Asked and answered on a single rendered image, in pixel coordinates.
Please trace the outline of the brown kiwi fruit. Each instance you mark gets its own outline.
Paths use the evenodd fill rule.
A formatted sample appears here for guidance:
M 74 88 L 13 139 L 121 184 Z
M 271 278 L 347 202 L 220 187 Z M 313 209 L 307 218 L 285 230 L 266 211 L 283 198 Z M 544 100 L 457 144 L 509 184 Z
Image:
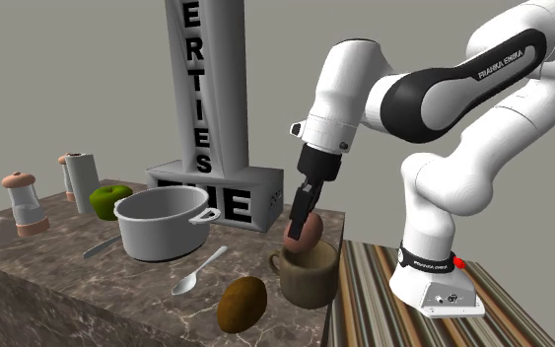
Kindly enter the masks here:
M 217 308 L 217 321 L 222 331 L 240 333 L 254 326 L 267 307 L 267 291 L 259 278 L 245 276 L 232 282 Z

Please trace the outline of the grey cooking pot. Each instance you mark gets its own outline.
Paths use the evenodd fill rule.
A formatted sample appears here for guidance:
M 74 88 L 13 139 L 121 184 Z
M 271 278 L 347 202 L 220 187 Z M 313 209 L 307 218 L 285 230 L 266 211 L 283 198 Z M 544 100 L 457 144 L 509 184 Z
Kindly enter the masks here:
M 134 259 L 170 261 L 200 248 L 208 239 L 210 224 L 221 211 L 208 204 L 209 194 L 194 186 L 150 188 L 117 201 L 123 247 Z

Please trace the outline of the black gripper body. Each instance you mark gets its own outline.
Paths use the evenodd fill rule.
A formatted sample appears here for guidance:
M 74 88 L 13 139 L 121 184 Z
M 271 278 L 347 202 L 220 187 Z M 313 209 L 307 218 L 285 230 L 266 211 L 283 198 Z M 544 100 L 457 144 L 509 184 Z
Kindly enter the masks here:
M 308 181 L 335 181 L 341 166 L 341 155 L 320 151 L 305 144 L 297 169 Z

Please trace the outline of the grey paper towel roll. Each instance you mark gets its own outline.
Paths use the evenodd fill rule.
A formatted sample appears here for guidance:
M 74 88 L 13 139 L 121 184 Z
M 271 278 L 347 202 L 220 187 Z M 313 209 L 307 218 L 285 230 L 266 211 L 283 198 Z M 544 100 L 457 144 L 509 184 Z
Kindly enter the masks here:
M 74 153 L 64 157 L 75 195 L 78 212 L 94 214 L 91 194 L 100 187 L 100 180 L 92 154 Z

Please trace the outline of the grey lettered column with box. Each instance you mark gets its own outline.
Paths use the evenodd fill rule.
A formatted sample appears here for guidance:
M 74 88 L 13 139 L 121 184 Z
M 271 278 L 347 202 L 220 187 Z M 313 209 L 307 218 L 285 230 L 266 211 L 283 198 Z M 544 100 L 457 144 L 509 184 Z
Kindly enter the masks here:
M 165 0 L 180 159 L 150 187 L 206 190 L 221 225 L 266 233 L 283 211 L 280 169 L 249 163 L 243 0 Z

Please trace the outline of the green apple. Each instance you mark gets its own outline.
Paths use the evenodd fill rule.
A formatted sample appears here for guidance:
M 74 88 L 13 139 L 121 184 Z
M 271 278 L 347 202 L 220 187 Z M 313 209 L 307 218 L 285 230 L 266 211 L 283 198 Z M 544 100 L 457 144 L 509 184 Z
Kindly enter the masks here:
M 115 202 L 132 194 L 132 189 L 126 185 L 103 186 L 90 195 L 90 203 L 101 220 L 116 221 L 117 217 L 114 214 Z

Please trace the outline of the brown ribbed mug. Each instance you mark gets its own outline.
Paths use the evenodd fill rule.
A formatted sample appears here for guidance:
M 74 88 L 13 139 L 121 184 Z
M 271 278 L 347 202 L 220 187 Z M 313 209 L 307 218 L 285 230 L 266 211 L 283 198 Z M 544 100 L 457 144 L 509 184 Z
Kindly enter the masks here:
M 279 277 L 283 296 L 293 305 L 308 310 L 330 304 L 338 289 L 339 252 L 320 240 L 313 248 L 293 253 L 282 247 L 267 258 Z

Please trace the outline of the silver spoon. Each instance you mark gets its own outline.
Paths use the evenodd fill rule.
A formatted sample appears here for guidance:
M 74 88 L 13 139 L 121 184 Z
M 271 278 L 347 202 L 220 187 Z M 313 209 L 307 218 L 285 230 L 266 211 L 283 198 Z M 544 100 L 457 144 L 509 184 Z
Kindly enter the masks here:
M 197 283 L 197 274 L 209 263 L 211 263 L 212 261 L 214 261 L 216 258 L 218 258 L 220 255 L 222 255 L 224 252 L 226 252 L 228 250 L 228 247 L 226 245 L 222 245 L 220 246 L 211 256 L 209 256 L 198 268 L 196 268 L 194 271 L 192 271 L 190 274 L 188 274 L 187 276 L 183 277 L 182 279 L 180 279 L 172 288 L 171 290 L 171 294 L 173 296 L 178 296 L 178 295 L 182 295 L 185 294 L 187 292 L 189 292 L 190 290 L 192 290 L 196 283 Z

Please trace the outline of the brown egg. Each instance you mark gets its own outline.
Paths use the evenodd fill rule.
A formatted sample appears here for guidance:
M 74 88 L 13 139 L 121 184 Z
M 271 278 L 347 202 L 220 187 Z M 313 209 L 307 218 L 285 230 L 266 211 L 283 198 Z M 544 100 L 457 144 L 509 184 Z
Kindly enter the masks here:
M 300 253 L 313 248 L 321 239 L 323 222 L 319 215 L 310 213 L 303 225 L 301 235 L 296 241 L 288 237 L 292 222 L 289 222 L 283 233 L 284 247 L 293 253 Z

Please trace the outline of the grey table knife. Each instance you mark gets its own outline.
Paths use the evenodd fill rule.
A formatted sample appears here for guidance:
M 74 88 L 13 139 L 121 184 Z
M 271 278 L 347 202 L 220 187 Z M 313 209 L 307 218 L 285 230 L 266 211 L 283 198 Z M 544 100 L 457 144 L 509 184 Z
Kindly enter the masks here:
M 103 241 L 102 243 L 96 244 L 95 246 L 91 247 L 90 249 L 88 249 L 83 253 L 83 258 L 88 259 L 90 257 L 93 257 L 94 255 L 100 253 L 101 251 L 108 248 L 113 243 L 116 243 L 120 239 L 121 239 L 121 235 L 118 235 L 116 237 L 112 237 L 106 241 Z

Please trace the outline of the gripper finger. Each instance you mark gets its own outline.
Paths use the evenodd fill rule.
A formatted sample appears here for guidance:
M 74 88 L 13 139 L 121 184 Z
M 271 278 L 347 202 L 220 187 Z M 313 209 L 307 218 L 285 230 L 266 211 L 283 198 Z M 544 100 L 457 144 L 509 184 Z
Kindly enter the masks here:
M 308 180 L 297 188 L 292 204 L 289 219 L 291 221 L 288 237 L 298 241 L 300 239 L 303 226 L 307 221 L 309 213 L 314 209 L 323 187 L 322 180 Z

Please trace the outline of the striped robot stand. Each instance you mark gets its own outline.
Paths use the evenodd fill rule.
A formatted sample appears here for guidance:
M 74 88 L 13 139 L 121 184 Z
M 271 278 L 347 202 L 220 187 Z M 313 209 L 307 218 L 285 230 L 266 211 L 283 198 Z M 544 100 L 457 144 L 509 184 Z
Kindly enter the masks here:
M 468 261 L 486 314 L 430 319 L 400 302 L 388 286 L 396 251 L 344 241 L 340 289 L 322 347 L 555 347 L 555 341 L 478 263 Z

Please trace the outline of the glass shaker with pink cap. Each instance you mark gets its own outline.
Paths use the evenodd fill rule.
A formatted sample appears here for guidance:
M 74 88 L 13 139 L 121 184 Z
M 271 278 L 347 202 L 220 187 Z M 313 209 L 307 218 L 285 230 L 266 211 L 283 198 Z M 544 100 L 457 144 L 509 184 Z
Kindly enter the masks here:
M 1 181 L 8 190 L 13 217 L 20 237 L 31 237 L 47 231 L 49 220 L 35 192 L 35 177 L 30 173 L 13 172 Z

